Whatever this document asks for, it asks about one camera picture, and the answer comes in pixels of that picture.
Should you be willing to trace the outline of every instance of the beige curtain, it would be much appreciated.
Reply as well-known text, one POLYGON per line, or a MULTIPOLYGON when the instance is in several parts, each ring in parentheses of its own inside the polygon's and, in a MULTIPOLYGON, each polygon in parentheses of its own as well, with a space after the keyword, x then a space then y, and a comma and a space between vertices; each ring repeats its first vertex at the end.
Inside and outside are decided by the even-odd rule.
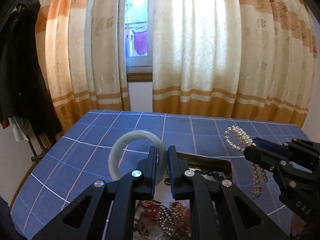
POLYGON ((91 109, 130 110, 125 0, 39 1, 39 63, 63 130, 91 109))
POLYGON ((155 112, 302 127, 316 59, 303 0, 155 0, 155 112))

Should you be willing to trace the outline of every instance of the pearl bracelet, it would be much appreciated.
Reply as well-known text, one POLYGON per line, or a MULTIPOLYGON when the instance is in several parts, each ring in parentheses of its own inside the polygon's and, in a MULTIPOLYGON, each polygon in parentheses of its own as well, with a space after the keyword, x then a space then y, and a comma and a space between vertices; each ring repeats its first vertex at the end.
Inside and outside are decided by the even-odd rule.
MULTIPOLYGON (((224 138, 226 140, 226 143, 234 150, 237 150, 239 152, 244 152, 245 148, 247 148, 248 146, 252 145, 252 146, 256 146, 256 144, 252 141, 252 139, 250 139, 250 136, 247 135, 247 133, 239 128, 239 126, 231 126, 228 127, 228 130, 225 131, 224 133, 224 138), (237 146, 236 143, 232 142, 229 139, 229 133, 233 133, 235 135, 235 137, 238 139, 239 143, 241 145, 243 145, 243 147, 237 146)), ((266 171, 263 168, 260 168, 257 164, 255 163, 251 163, 252 166, 252 170, 253 170, 253 188, 254 188, 254 198, 258 198, 261 196, 261 183, 260 183, 260 179, 259 179, 259 172, 258 170, 260 170, 260 173, 262 175, 262 180, 267 183, 268 182, 268 176, 266 171)))

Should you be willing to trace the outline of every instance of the table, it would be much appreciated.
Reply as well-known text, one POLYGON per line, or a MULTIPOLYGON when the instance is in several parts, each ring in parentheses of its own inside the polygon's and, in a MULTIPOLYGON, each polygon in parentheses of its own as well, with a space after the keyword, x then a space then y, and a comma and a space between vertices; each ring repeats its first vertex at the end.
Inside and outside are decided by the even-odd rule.
MULTIPOLYGON (((198 117, 161 113, 92 110, 84 115, 36 166, 22 187, 12 208, 17 230, 31 239, 66 205, 97 179, 112 181, 108 171, 108 154, 117 139, 132 130, 148 130, 166 147, 177 151, 231 161, 233 181, 253 197, 252 168, 240 152, 224 140, 232 125, 243 128, 251 137, 282 144, 293 137, 308 137, 299 127, 265 121, 198 117)), ((151 142, 137 140, 124 150, 120 172, 135 170, 145 159, 151 142)), ((292 212, 278 199, 280 190, 270 172, 269 182, 262 183, 262 196, 254 202, 289 234, 292 212)))

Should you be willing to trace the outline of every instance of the window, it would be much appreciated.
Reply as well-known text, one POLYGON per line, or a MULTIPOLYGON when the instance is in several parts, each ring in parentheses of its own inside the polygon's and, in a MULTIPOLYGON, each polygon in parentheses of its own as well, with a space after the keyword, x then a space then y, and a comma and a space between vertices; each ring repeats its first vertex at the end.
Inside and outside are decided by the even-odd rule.
POLYGON ((151 81, 153 0, 125 0, 124 22, 128 81, 151 81))

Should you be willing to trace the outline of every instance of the white wall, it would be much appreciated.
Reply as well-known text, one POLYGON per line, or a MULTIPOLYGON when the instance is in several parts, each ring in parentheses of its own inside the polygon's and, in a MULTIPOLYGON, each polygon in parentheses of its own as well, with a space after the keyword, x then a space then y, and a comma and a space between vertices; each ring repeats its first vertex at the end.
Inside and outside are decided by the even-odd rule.
POLYGON ((129 96, 131 111, 152 111, 152 82, 130 82, 129 96))
MULTIPOLYGON (((313 20, 314 33, 317 40, 317 48, 320 51, 320 25, 314 15, 311 13, 313 20)), ((318 68, 315 81, 315 88, 309 108, 309 112, 302 130, 311 141, 320 143, 320 59, 318 58, 318 68)))
MULTIPOLYGON (((38 154, 41 153, 37 141, 32 144, 38 154)), ((17 142, 12 127, 0 126, 0 196, 9 204, 23 176, 32 165, 33 153, 27 141, 17 142)))

